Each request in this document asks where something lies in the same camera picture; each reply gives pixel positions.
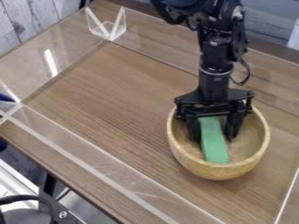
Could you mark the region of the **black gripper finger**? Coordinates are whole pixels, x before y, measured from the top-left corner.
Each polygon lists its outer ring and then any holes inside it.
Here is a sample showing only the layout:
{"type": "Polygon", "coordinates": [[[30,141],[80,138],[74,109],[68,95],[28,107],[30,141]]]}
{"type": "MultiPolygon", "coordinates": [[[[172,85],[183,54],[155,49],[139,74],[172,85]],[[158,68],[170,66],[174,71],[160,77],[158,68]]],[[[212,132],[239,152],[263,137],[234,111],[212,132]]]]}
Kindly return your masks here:
{"type": "Polygon", "coordinates": [[[190,139],[199,143],[202,141],[202,128],[198,121],[198,116],[194,114],[186,115],[186,124],[187,124],[187,130],[190,134],[190,139]]]}
{"type": "Polygon", "coordinates": [[[247,112],[244,110],[235,111],[227,116],[226,120],[226,138],[231,141],[239,134],[240,127],[244,122],[247,112]]]}

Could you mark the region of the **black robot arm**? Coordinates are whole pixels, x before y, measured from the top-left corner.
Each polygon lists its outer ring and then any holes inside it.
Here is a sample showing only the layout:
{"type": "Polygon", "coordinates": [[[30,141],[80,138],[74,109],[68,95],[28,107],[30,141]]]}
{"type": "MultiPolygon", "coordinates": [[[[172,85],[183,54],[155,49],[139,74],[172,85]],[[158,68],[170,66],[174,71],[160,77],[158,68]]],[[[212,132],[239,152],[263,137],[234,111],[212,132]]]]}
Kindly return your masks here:
{"type": "Polygon", "coordinates": [[[170,25],[184,24],[198,33],[199,86],[174,99],[175,117],[187,123],[192,141],[203,139],[200,119],[224,117],[224,136],[234,139],[252,113],[255,94],[230,87],[234,64],[248,51],[244,8],[240,0],[150,0],[170,25]]]}

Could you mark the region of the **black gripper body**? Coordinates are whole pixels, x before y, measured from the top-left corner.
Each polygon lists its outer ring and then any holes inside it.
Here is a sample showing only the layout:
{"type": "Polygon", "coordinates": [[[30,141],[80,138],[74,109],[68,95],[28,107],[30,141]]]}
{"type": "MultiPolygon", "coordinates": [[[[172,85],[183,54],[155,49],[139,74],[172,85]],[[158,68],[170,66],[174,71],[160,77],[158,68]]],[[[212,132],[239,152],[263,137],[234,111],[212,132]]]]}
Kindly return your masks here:
{"type": "Polygon", "coordinates": [[[252,99],[255,93],[252,91],[231,88],[228,95],[219,100],[208,101],[202,94],[202,90],[196,88],[188,94],[178,96],[174,99],[175,117],[186,120],[188,116],[232,116],[235,114],[252,113],[252,99]]]}

